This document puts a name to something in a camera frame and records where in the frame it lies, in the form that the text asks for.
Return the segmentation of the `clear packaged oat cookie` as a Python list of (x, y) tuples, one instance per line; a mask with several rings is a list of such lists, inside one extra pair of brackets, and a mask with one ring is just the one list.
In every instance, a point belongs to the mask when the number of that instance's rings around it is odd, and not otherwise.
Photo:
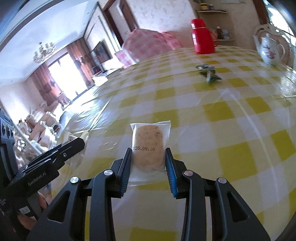
[(132, 160), (129, 186), (153, 184), (167, 178), (165, 154), (171, 122), (131, 123)]

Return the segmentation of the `dark green snack wrapper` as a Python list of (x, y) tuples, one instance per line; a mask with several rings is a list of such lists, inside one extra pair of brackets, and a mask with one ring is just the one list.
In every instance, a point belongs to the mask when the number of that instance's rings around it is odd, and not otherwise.
[(196, 66), (198, 72), (206, 77), (207, 84), (221, 80), (222, 78), (216, 74), (214, 66), (210, 66), (208, 63), (200, 64)]

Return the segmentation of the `dark red window curtain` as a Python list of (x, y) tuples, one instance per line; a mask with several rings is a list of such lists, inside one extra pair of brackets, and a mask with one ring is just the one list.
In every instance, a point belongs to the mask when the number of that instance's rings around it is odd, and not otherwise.
[(90, 50), (80, 38), (45, 60), (30, 78), (48, 105), (66, 104), (94, 85), (93, 67)]

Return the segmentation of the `pink checkered food cover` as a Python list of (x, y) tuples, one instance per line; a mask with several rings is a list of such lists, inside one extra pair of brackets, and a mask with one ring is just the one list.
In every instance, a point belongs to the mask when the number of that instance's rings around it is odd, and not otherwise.
[(124, 68), (154, 56), (181, 48), (178, 39), (169, 32), (157, 32), (147, 29), (133, 30), (115, 56)]

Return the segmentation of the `small clear snack packet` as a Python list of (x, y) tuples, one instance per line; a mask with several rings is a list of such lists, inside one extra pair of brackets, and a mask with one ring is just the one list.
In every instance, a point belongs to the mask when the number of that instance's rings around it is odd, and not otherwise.
[(66, 161), (67, 165), (70, 167), (70, 169), (72, 171), (76, 170), (82, 163), (84, 156), (85, 156), (85, 152), (86, 152), (86, 146), (87, 146), (87, 142), (88, 142), (88, 138), (89, 138), (89, 132), (88, 131), (84, 131), (81, 135), (76, 136), (74, 134), (72, 134), (69, 131), (66, 131), (65, 133), (63, 133), (60, 138), (58, 139), (57, 144), (65, 144), (66, 142), (70, 142), (72, 140), (75, 140), (77, 138), (81, 138), (84, 141), (84, 148), (79, 151), (77, 154), (75, 154), (73, 157), (71, 157), (69, 160)]

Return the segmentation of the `white ornate chair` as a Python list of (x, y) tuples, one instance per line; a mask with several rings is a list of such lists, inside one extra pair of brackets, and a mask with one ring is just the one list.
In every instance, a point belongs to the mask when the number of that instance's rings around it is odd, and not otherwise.
[(285, 56), (281, 62), (293, 68), (295, 60), (295, 47), (288, 38), (288, 34), (274, 25), (264, 24), (255, 28), (254, 35), (258, 36), (259, 42), (261, 43), (261, 37), (265, 36), (267, 32), (270, 33), (271, 37), (276, 40), (278, 44), (282, 44), (285, 48)]

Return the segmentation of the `yellow white checkered tablecloth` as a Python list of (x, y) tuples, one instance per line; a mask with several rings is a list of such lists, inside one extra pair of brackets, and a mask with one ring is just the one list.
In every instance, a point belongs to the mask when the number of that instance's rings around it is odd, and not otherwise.
[[(196, 66), (214, 66), (207, 84)], [(252, 50), (220, 46), (211, 55), (181, 48), (137, 63), (69, 107), (66, 130), (89, 139), (81, 165), (52, 183), (94, 177), (125, 155), (131, 123), (171, 122), (173, 156), (201, 177), (226, 178), (272, 240), (295, 212), (295, 71), (264, 64)]]

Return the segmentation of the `wall-mounted television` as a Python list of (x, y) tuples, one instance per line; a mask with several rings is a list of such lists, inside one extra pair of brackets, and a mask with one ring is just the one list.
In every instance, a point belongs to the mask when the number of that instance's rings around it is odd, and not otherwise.
[(97, 66), (112, 59), (111, 53), (107, 48), (106, 41), (101, 40), (91, 51), (91, 56)]

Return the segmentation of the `red thermos jug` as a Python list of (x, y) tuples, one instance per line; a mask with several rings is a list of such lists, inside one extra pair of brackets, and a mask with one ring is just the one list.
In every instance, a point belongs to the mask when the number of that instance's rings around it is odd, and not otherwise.
[(194, 49), (197, 54), (212, 54), (215, 52), (217, 45), (214, 44), (214, 38), (217, 39), (210, 31), (204, 20), (201, 18), (191, 20), (192, 38)]

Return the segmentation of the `crystal chandelier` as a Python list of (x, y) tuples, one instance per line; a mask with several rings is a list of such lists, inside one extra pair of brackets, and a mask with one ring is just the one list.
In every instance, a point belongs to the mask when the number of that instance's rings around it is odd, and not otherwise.
[(39, 49), (34, 53), (33, 61), (34, 63), (42, 63), (50, 58), (56, 51), (56, 46), (51, 42), (50, 44), (46, 43), (43, 45), (42, 42), (39, 42)]

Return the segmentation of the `corner wall shelf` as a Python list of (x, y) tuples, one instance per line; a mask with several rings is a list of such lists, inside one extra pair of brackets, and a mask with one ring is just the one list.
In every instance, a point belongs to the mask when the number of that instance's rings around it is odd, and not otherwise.
[(236, 45), (234, 23), (229, 11), (208, 1), (196, 1), (195, 11), (211, 32), (215, 45)]

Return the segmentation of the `white floral teapot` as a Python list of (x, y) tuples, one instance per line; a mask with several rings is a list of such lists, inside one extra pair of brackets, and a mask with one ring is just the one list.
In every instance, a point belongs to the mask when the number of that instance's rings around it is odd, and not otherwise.
[(265, 36), (261, 37), (261, 43), (256, 35), (253, 35), (256, 50), (263, 62), (270, 66), (278, 66), (285, 56), (285, 48), (282, 44), (278, 44), (274, 40), (270, 33), (266, 33)]

